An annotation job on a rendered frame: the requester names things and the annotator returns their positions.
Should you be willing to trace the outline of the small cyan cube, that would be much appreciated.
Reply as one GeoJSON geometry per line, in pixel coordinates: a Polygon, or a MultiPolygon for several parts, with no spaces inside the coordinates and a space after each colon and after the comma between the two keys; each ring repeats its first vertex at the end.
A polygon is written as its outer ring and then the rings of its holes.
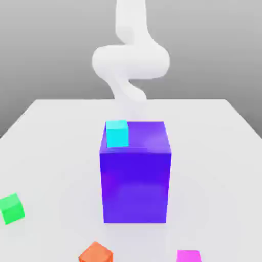
{"type": "Polygon", "coordinates": [[[107,120],[106,139],[108,148],[128,147],[128,123],[126,120],[107,120]]]}

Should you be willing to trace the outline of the small orange cube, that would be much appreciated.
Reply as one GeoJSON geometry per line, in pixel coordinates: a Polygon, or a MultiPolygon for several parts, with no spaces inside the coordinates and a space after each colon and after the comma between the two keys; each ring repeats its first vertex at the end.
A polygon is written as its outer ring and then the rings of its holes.
{"type": "Polygon", "coordinates": [[[94,241],[79,257],[79,262],[113,262],[111,250],[94,241]]]}

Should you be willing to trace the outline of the small magenta cube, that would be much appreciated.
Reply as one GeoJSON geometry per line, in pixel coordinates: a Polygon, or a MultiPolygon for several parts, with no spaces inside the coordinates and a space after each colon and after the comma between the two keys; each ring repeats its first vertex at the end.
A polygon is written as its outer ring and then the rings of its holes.
{"type": "Polygon", "coordinates": [[[176,262],[202,262],[198,250],[177,250],[176,262]]]}

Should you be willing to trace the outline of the small green cube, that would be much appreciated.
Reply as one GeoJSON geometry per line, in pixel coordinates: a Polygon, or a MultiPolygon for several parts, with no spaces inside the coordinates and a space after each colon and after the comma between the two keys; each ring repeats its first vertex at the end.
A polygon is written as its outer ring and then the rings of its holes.
{"type": "Polygon", "coordinates": [[[24,208],[17,193],[0,199],[0,212],[6,225],[25,217],[24,208]]]}

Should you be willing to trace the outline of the large purple box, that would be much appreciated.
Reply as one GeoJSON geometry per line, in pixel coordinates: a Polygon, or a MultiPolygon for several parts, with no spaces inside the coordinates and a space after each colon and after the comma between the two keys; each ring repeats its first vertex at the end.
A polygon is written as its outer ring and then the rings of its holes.
{"type": "Polygon", "coordinates": [[[162,121],[129,121],[129,146],[100,146],[105,223],[165,223],[171,148],[162,121]]]}

